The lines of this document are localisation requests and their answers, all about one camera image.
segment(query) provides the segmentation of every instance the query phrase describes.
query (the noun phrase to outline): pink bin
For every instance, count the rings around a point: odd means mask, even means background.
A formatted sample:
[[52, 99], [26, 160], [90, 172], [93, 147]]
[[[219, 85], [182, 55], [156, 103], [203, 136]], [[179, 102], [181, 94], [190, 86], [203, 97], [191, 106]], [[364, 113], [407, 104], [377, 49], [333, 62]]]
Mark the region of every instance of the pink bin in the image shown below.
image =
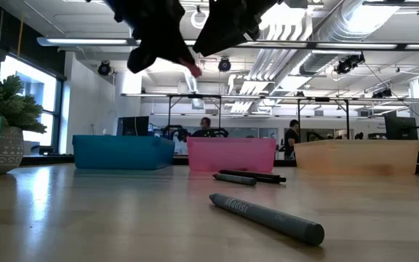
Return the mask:
[[276, 140], [270, 138], [188, 138], [188, 165], [193, 171], [271, 172]]

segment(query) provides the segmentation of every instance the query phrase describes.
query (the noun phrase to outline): computer monitor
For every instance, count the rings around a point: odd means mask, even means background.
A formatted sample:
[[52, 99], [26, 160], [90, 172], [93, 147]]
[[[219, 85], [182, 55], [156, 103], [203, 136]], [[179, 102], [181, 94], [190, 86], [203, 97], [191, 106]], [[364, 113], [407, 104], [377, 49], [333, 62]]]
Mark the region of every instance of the computer monitor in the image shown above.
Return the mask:
[[385, 121], [388, 140], [418, 140], [415, 118], [387, 116]]
[[148, 135], [148, 116], [120, 117], [117, 123], [117, 135]]

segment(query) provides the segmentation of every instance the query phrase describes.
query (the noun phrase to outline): ceiling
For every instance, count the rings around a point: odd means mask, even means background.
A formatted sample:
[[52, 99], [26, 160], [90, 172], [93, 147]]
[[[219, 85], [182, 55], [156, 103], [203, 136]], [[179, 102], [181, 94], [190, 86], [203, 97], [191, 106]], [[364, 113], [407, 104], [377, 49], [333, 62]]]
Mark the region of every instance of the ceiling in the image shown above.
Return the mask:
[[[324, 8], [317, 9], [313, 14], [314, 26], [339, 2], [339, 0], [324, 0]], [[85, 3], [84, 0], [0, 0], [0, 5], [13, 15], [20, 17], [23, 13], [25, 22], [40, 33], [50, 37], [129, 37], [130, 31], [123, 23], [116, 23], [113, 13], [104, 4]], [[191, 24], [191, 16], [195, 10], [188, 10], [181, 22], [181, 32], [185, 39], [196, 39], [199, 29]], [[399, 15], [399, 13], [414, 12], [416, 9], [401, 9], [393, 15], [381, 28], [372, 33], [366, 41], [419, 41], [419, 16], [416, 14]], [[91, 66], [97, 66], [101, 60], [111, 60], [116, 70], [126, 70], [126, 54], [129, 47], [90, 47], [75, 49], [77, 58]], [[209, 57], [198, 56], [196, 61], [204, 70], [200, 82], [226, 83], [231, 74], [249, 71], [256, 61], [258, 49], [227, 49]], [[232, 71], [218, 72], [221, 57], [229, 57]], [[415, 74], [402, 71], [419, 72], [419, 52], [365, 52], [367, 64], [381, 80], [393, 79], [394, 92], [406, 95], [409, 78]], [[316, 95], [356, 95], [364, 89], [373, 87], [380, 80], [366, 66], [360, 66], [353, 74], [338, 76], [332, 73], [332, 68], [326, 68], [322, 77], [313, 78], [308, 84], [309, 92]], [[184, 80], [179, 67], [163, 68], [153, 65], [146, 71], [143, 78], [145, 87], [175, 86]]]

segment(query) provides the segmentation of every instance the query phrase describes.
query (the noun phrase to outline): person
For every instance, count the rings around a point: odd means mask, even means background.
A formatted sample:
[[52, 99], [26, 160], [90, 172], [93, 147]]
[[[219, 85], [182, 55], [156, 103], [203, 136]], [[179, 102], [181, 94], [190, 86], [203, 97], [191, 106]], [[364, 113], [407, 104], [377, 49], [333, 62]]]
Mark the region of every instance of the person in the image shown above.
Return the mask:
[[192, 137], [196, 138], [204, 138], [210, 136], [210, 129], [211, 129], [211, 119], [204, 117], [200, 121], [200, 127], [201, 129], [196, 131]]
[[290, 122], [290, 128], [285, 132], [284, 141], [285, 141], [285, 159], [291, 160], [295, 159], [294, 155], [294, 145], [298, 143], [298, 133], [300, 132], [299, 123], [297, 120], [292, 120]]

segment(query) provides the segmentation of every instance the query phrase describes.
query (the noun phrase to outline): table surface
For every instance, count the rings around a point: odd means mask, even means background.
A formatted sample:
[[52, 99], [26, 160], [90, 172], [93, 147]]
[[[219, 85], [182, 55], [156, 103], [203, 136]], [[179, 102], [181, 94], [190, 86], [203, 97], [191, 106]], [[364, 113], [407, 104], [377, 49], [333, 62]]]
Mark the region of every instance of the table surface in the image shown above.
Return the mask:
[[[419, 261], [419, 176], [276, 168], [284, 185], [192, 173], [85, 171], [72, 164], [0, 175], [0, 261]], [[311, 247], [230, 214], [222, 193], [323, 225]]]

